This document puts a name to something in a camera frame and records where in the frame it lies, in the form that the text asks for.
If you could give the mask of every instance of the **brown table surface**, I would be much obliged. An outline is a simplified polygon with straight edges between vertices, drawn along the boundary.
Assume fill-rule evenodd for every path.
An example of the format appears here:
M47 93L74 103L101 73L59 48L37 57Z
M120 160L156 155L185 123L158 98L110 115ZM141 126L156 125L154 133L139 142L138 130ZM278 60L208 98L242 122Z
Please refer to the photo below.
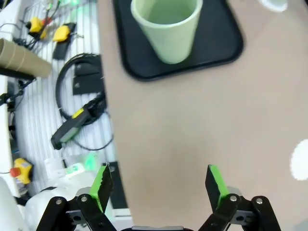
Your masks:
M231 0L245 36L239 60L150 83L124 70L112 0L98 2L107 96L134 223L199 228L211 213L204 181L207 165L215 164L247 199L268 197L283 231L308 230L308 182L290 173L293 149L308 137L304 1L272 13L257 0Z

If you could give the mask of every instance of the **black tray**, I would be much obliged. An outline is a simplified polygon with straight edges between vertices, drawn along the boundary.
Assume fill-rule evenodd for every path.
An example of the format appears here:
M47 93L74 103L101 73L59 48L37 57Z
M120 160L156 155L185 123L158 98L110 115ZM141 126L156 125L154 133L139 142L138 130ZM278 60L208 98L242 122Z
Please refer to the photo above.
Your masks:
M131 0L114 0L116 24L127 72L140 81L152 81L181 72L234 62L244 41L226 0L204 0L191 55L179 64L158 59L130 12Z

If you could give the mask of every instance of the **yellow tool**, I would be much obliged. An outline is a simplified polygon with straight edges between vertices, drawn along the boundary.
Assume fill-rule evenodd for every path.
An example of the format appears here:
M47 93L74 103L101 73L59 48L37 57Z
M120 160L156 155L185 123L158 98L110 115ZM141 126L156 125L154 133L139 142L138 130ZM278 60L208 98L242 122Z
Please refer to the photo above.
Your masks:
M54 42L63 42L67 40L67 38L70 36L71 31L69 30L68 26L60 26L56 32L54 33L53 36L53 41Z
M18 158L14 161L14 168L10 170L10 174L12 177L15 177L20 180L23 184L29 184L31 182L31 170L32 164L30 164L23 158Z
M43 21L37 17L33 17L30 23L31 23L31 27L29 29L30 33L38 33L44 26ZM46 29L44 29L43 33L40 36L40 39L45 39L46 35L47 35Z

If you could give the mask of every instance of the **yellow object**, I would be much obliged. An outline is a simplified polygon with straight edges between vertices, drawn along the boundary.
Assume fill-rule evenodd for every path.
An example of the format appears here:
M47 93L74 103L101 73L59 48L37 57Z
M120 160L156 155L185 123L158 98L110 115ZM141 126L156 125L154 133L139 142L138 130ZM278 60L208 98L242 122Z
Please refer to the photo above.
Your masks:
M68 26L60 26L53 36L54 42L63 42L67 40L68 36L70 35L71 31L69 30Z
M78 117L78 115L80 115L81 113L83 113L83 108L79 109L75 114L73 114L72 118L75 119Z
M33 17L31 19L31 28L30 32L38 33L43 27L43 22L37 17ZM43 33L40 36L40 39L44 39L46 37L46 30L44 29Z
M23 184L29 184L31 182L29 179L29 173L32 169L32 165L23 158L18 158L14 161L14 167L20 169L20 175L16 178L19 179Z

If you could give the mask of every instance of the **screw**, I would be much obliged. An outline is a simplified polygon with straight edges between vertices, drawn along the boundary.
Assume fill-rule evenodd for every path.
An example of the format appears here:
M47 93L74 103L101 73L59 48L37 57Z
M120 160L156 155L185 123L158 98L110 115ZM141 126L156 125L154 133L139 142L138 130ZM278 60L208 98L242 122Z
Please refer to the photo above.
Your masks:
M87 199L87 197L85 197L85 196L83 196L82 198L81 198L81 201L82 202L86 202L88 199Z
M236 196L231 196L231 197L230 197L230 200L231 200L232 202L235 202L235 201L237 201L237 198L236 198Z
M256 203L259 204L259 205L261 205L261 204L263 203L263 201L262 201L261 198L258 198L258 199L256 199Z

